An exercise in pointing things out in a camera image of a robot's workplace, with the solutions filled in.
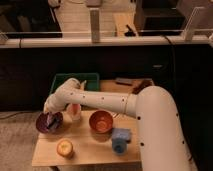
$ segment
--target blue mug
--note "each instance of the blue mug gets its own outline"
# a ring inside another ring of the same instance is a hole
[[[115,138],[112,140],[112,149],[117,155],[122,155],[127,150],[127,143],[125,139]]]

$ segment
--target object in purple bowl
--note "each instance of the object in purple bowl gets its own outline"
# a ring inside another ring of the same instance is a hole
[[[48,115],[42,113],[36,120],[36,129],[43,133],[54,133],[60,125],[63,123],[63,115],[62,113],[58,112],[51,116],[51,123],[48,122]]]

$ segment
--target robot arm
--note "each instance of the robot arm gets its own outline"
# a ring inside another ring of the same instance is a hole
[[[179,114],[166,90],[150,86],[133,95],[82,91],[79,85],[76,79],[66,81],[48,97],[44,112],[79,103],[136,117],[143,171],[190,171]]]

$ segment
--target green plastic crate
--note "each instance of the green plastic crate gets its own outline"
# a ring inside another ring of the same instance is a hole
[[[69,78],[76,78],[80,82],[87,81],[85,90],[99,91],[100,90],[100,78],[98,73],[67,73],[56,74],[53,83],[51,85],[50,94],[63,84]]]

